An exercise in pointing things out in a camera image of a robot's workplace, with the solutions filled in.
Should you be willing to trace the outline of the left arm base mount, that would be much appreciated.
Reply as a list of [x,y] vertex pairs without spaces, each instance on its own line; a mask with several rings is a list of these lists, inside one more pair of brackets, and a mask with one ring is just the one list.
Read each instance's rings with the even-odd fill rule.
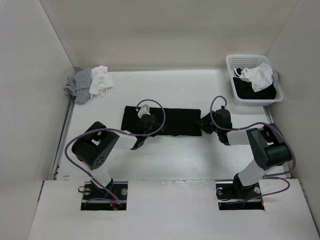
[[115,198],[104,189],[95,186],[91,181],[86,181],[78,188],[82,194],[80,209],[82,211],[126,211],[129,183],[127,181],[114,181],[107,188],[119,199]]

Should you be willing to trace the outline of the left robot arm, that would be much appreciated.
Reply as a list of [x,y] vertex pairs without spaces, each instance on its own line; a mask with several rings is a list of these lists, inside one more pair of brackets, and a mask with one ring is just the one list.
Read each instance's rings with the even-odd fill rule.
[[137,150],[143,146],[146,139],[160,132],[164,124],[155,115],[144,114],[138,117],[134,127],[123,133],[112,130],[100,130],[82,136],[73,143],[72,153],[85,166],[93,179],[95,193],[100,199],[108,199],[112,195],[114,181],[103,167],[114,148]]

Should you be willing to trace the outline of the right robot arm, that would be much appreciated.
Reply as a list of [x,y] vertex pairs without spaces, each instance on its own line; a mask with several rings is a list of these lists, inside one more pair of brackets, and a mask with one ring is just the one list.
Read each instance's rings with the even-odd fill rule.
[[294,159],[293,150],[276,124],[261,122],[261,128],[233,128],[230,112],[222,106],[196,121],[198,127],[207,134],[216,133],[225,146],[250,146],[253,160],[237,173],[230,188],[223,192],[228,199],[248,199],[259,180],[273,168]]

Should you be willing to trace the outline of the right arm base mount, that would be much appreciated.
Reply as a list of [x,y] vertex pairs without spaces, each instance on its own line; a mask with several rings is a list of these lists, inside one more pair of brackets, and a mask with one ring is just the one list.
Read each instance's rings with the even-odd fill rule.
[[216,184],[216,197],[218,208],[221,211],[235,210],[264,210],[259,183],[243,190],[236,190],[232,182],[218,182]]

